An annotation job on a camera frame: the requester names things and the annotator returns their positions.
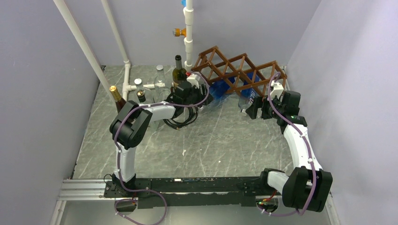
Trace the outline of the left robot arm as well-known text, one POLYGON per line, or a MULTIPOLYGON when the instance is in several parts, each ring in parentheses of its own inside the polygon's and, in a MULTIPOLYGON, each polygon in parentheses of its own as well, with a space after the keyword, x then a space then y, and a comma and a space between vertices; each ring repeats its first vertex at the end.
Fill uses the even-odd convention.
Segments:
POLYGON ((124 105, 109 128, 116 147, 116 169, 112 181, 116 184, 118 193, 128 197, 136 189, 136 148, 143 140, 150 123, 177 118, 185 108, 207 105, 209 99, 209 85, 206 82, 195 86, 184 81, 164 101, 138 104, 131 100, 124 105))

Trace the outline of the dark bottle black cap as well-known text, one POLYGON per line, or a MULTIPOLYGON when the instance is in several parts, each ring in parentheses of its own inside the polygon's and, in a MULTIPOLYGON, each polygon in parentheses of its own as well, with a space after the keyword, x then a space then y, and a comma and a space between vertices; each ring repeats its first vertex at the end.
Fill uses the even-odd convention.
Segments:
POLYGON ((136 96, 140 103, 144 103, 146 101, 145 92, 143 90, 138 90, 136 92, 136 96))

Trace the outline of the brown gold-capped wine bottle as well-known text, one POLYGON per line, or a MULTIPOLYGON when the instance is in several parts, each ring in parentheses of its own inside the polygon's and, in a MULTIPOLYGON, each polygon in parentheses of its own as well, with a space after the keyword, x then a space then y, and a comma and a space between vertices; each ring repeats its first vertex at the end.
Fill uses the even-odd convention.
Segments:
POLYGON ((117 112, 119 113, 122 110, 122 108, 125 106, 127 101, 119 93, 116 86, 114 86, 114 85, 110 86, 109 91, 115 100, 116 109, 117 109, 117 112))

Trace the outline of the blue label clear bottle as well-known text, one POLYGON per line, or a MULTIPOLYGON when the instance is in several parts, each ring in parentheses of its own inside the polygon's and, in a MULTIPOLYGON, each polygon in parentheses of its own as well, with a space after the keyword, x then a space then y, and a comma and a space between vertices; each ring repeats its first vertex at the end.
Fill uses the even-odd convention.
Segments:
POLYGON ((230 89, 230 86, 224 81, 216 81, 209 85, 209 96, 207 100, 199 106, 199 109, 203 110, 208 105, 214 106, 221 103, 226 98, 226 92, 230 89))
POLYGON ((238 101, 238 107, 241 113, 245 113, 246 110, 253 104, 254 99, 258 96, 258 93, 254 88, 248 88, 240 91, 241 95, 238 101))

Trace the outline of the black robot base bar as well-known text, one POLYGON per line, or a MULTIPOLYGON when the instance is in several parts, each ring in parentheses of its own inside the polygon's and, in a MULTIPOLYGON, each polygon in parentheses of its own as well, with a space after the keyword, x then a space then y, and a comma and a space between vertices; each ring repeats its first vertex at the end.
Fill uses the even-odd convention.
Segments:
POLYGON ((240 205, 255 207, 275 189, 263 176, 202 178, 137 178, 126 188, 107 181, 104 197, 134 199, 139 209, 172 206, 240 205))

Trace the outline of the dark green wine bottle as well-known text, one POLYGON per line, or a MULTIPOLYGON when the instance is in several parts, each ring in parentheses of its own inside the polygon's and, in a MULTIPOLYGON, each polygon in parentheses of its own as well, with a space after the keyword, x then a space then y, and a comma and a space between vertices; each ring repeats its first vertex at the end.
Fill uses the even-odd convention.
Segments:
POLYGON ((176 84, 180 84, 183 81, 186 81, 186 70, 182 66, 182 57, 181 55, 175 56, 176 67, 172 72, 173 82, 176 84))

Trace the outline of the clear glass bottle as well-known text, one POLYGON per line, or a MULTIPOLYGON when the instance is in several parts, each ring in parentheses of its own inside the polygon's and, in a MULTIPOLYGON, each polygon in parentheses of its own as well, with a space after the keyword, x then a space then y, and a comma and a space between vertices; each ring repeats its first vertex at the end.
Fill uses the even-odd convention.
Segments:
POLYGON ((143 81, 141 78, 137 78, 134 80, 134 84, 136 86, 135 93, 138 91, 142 91, 144 93, 149 93, 151 90, 144 86, 143 81))
POLYGON ((161 102, 171 94, 171 83, 166 80, 163 65, 156 66, 156 77, 154 79, 155 100, 161 102))

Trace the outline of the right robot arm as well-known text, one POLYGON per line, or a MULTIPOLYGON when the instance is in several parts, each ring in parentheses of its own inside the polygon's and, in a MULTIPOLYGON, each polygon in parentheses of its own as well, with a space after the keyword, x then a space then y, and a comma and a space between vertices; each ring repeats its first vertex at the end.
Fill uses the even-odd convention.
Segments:
POLYGON ((294 208, 297 213, 306 210, 321 212, 326 204, 333 177, 323 170, 317 161, 308 138, 306 119, 299 115, 301 94, 285 91, 282 97, 257 95, 240 96, 238 106, 251 119, 261 109, 264 120, 276 119, 286 139, 294 169, 290 175, 276 169, 265 169, 258 178, 242 181, 237 187, 246 196, 280 193, 285 207, 294 208))

